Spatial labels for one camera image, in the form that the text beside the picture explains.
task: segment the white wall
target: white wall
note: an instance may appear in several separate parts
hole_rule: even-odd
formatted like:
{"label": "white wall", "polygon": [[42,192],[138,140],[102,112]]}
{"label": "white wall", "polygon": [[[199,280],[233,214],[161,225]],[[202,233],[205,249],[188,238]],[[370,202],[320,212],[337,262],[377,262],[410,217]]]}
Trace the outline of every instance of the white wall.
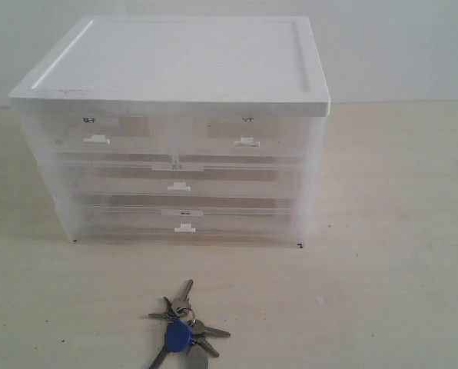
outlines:
{"label": "white wall", "polygon": [[82,16],[307,15],[334,101],[458,100],[458,0],[1,0],[0,105]]}

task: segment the storage drawers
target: storage drawers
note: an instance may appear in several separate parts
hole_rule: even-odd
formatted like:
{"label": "storage drawers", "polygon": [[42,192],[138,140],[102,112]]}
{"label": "storage drawers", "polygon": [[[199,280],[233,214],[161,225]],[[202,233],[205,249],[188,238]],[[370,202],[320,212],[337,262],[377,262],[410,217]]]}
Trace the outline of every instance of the storage drawers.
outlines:
{"label": "storage drawers", "polygon": [[87,17],[10,96],[70,241],[309,243],[306,18]]}

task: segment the blue key fob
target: blue key fob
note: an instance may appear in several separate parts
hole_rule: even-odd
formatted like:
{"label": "blue key fob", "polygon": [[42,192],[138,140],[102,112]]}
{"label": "blue key fob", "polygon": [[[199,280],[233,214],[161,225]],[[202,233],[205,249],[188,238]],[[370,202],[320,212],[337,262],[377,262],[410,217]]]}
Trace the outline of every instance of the blue key fob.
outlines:
{"label": "blue key fob", "polygon": [[185,323],[177,318],[168,323],[164,333],[164,346],[170,352],[181,352],[190,346],[190,342],[191,330]]}

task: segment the light wood surface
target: light wood surface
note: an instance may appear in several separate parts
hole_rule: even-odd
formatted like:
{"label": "light wood surface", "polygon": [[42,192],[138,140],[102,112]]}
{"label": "light wood surface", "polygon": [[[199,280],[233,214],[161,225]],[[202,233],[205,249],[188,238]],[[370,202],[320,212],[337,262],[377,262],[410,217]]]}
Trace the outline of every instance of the light wood surface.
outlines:
{"label": "light wood surface", "polygon": [[305,249],[68,244],[0,109],[0,368],[143,368],[188,278],[212,368],[458,368],[458,103],[333,106],[315,215]]}

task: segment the white lid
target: white lid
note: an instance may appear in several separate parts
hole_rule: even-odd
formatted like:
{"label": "white lid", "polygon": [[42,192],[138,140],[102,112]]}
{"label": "white lid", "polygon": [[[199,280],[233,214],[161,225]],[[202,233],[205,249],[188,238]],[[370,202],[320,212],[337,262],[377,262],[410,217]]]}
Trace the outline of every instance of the white lid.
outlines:
{"label": "white lid", "polygon": [[17,108],[113,114],[330,107],[305,17],[87,17],[9,96]]}

